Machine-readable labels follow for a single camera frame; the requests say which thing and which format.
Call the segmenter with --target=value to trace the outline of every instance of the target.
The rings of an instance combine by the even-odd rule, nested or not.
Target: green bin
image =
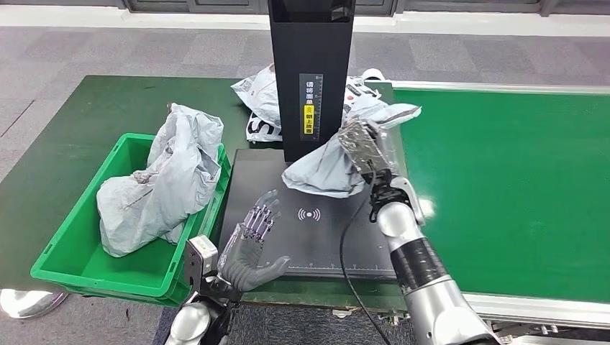
[[[124,257],[111,257],[101,245],[97,191],[108,178],[145,169],[154,138],[133,133],[121,136],[34,263],[30,272],[34,278],[57,283],[72,293],[180,305],[189,292],[182,275],[185,242],[199,234],[210,235],[227,191],[231,165],[221,145],[218,163],[222,171],[214,196],[203,210],[189,216],[177,245],[156,239]]]

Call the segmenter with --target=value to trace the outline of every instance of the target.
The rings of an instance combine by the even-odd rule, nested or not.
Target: white plastic bag
[[[359,97],[343,116],[343,123],[356,119],[374,121],[383,129],[390,129],[421,113],[421,108],[411,104],[393,104]],[[304,193],[347,198],[362,191],[364,179],[355,170],[352,161],[341,147],[337,136],[325,145],[303,156],[282,173],[286,187]]]
[[[183,221],[209,202],[220,175],[222,121],[171,104],[148,155],[147,168],[109,178],[97,193],[104,250],[127,255],[161,237],[176,243]]]
[[[274,65],[271,64],[256,75],[235,83],[231,88],[252,110],[246,126],[246,140],[249,142],[280,142],[282,140],[280,106]],[[350,111],[354,102],[361,96],[378,100],[381,94],[364,85],[362,78],[347,77],[343,116]]]
[[[282,129],[275,128],[252,113],[246,126],[246,140],[249,142],[281,142]]]

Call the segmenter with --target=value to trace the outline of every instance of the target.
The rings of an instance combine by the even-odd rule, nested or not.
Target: black tower stand
[[[268,0],[284,160],[326,143],[341,125],[355,0]]]

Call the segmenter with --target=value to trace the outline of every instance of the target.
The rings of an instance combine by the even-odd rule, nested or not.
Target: black cable
[[[369,195],[370,195],[370,192],[373,190],[373,184],[375,183],[376,177],[377,176],[375,174],[375,171],[373,170],[373,180],[370,182]],[[381,327],[375,322],[375,320],[373,320],[373,317],[368,312],[368,309],[364,306],[364,303],[362,302],[362,300],[360,299],[360,296],[356,292],[356,289],[354,288],[354,285],[352,284],[352,280],[350,279],[350,276],[347,275],[347,270],[345,270],[345,262],[343,259],[343,243],[345,242],[345,235],[347,234],[347,230],[352,226],[352,223],[356,219],[356,216],[360,213],[360,210],[362,210],[362,208],[366,204],[367,200],[368,200],[368,198],[365,198],[364,201],[360,204],[360,206],[358,206],[358,209],[356,209],[356,212],[354,212],[354,214],[352,215],[352,218],[350,218],[350,220],[347,222],[347,225],[345,226],[345,228],[343,228],[343,231],[341,232],[341,239],[339,241],[339,259],[341,261],[341,270],[343,271],[343,277],[347,281],[347,284],[350,286],[350,289],[352,290],[354,297],[356,297],[358,304],[360,304],[360,307],[362,307],[364,313],[366,314],[366,316],[368,316],[368,319],[370,320],[370,322],[373,323],[373,326],[375,326],[375,329],[377,329],[377,332],[379,333],[381,338],[383,338],[383,341],[385,341],[385,343],[387,345],[391,345],[390,339],[388,339],[388,336],[383,331],[383,329],[381,329]]]

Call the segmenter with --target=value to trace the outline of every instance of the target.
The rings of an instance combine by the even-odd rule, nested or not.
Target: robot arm
[[[419,345],[500,344],[464,299],[428,238],[413,186],[393,175],[373,139],[375,129],[354,122],[340,142],[358,172],[370,183],[370,221],[388,241],[390,257]]]

